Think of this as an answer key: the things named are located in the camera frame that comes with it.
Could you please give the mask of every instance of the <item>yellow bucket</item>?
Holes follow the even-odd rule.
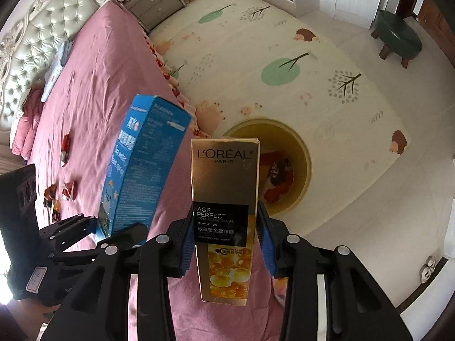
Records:
[[[289,158],[294,171],[292,186],[276,203],[264,201],[269,215],[278,215],[299,203],[307,191],[311,179],[311,160],[308,148],[295,131],[276,120],[253,118],[235,125],[225,135],[258,138],[261,142],[261,149],[281,151]]]

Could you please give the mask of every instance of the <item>headboard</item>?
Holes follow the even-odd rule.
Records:
[[[30,88],[44,82],[54,53],[108,0],[35,0],[0,41],[0,132],[15,133],[15,119]]]

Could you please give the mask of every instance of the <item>wooden door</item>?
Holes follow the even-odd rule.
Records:
[[[419,22],[455,67],[455,34],[433,0],[424,0]]]

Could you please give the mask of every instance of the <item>box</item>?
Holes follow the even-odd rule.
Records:
[[[256,233],[259,141],[192,140],[191,155],[202,300],[245,306]]]
[[[96,240],[135,223],[150,228],[190,115],[158,96],[136,95],[115,142]]]

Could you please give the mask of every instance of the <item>green leather cushion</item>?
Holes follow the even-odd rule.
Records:
[[[422,42],[417,33],[393,13],[379,10],[375,31],[382,42],[402,58],[413,59],[422,51]]]

